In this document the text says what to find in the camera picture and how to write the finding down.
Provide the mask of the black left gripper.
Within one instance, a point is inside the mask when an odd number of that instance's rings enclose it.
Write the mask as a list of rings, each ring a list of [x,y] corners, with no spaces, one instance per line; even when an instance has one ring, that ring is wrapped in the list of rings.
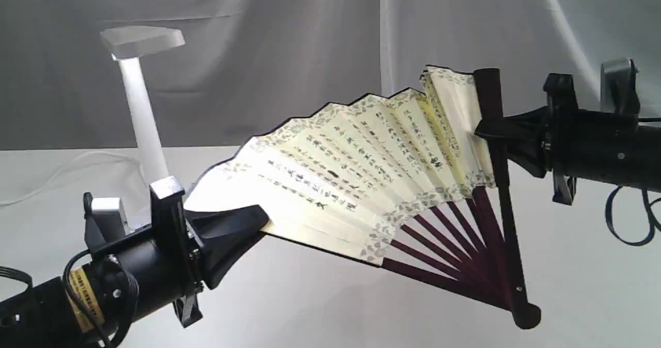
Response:
[[[171,305],[182,327],[203,317],[203,283],[218,287],[232,266],[265,236],[262,207],[185,211],[185,190],[173,177],[150,185],[151,222],[109,244],[73,256],[65,292],[87,343],[118,347],[131,325]]]

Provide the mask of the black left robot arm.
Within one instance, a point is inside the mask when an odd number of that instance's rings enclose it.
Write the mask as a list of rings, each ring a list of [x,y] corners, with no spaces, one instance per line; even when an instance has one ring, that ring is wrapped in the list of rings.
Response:
[[[2,277],[26,284],[2,301],[2,347],[118,347],[132,324],[172,306],[182,327],[203,317],[198,294],[215,289],[263,237],[261,207],[185,212],[174,177],[150,185],[151,221],[129,232],[121,200],[108,209],[83,195],[86,249],[61,277],[34,285],[7,266]]]

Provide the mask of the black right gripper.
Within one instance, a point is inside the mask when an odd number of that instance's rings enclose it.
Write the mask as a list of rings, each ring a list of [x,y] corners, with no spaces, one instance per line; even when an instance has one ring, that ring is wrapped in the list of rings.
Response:
[[[505,143],[508,159],[541,179],[548,171],[542,146],[548,126],[548,162],[556,203],[572,204],[580,178],[636,186],[631,155],[638,118],[580,108],[569,74],[550,73],[543,90],[548,106],[509,117],[487,109],[475,136]]]

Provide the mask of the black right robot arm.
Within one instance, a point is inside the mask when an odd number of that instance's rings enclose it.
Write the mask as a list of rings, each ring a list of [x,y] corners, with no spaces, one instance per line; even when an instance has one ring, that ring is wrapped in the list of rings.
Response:
[[[553,173],[554,201],[571,204],[576,179],[659,191],[659,128],[639,123],[636,71],[605,78],[613,112],[580,108],[573,77],[550,73],[547,105],[510,116],[482,118],[476,134],[503,148],[531,176]]]

